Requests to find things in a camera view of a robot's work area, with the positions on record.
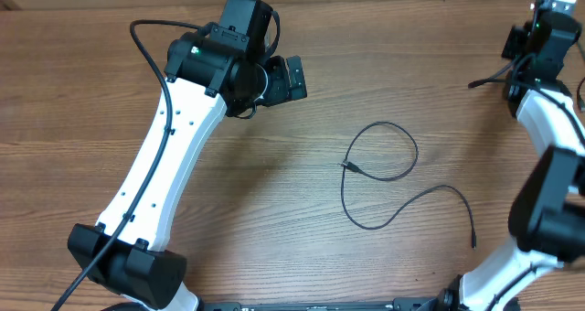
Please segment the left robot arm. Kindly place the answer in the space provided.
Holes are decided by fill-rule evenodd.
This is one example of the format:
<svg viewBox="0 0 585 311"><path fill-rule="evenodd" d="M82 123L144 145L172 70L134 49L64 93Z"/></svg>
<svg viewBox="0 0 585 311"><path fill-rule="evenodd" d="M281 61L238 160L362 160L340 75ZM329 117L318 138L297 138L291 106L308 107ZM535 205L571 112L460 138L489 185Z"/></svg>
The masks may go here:
<svg viewBox="0 0 585 311"><path fill-rule="evenodd" d="M306 97L302 62L276 54L278 13L261 0L227 0L217 22L184 24L154 74L161 98L122 186L92 225L72 229L80 278L121 295L123 310L199 310L185 257L170 252L177 205L205 142L227 117Z"/></svg>

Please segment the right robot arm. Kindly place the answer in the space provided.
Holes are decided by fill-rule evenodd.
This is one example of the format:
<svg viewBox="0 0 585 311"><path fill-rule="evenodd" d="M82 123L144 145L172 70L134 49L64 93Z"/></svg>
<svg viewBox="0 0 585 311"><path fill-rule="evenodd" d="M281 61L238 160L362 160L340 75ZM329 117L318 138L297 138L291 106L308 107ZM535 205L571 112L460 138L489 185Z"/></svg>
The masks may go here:
<svg viewBox="0 0 585 311"><path fill-rule="evenodd" d="M563 59L582 28L570 13L538 9L513 27L503 51L512 69L488 79L539 154L508 216L509 237L474 270L438 297L437 310L505 310L540 276L584 254L584 208L566 201L584 192L584 127L558 79Z"/></svg>

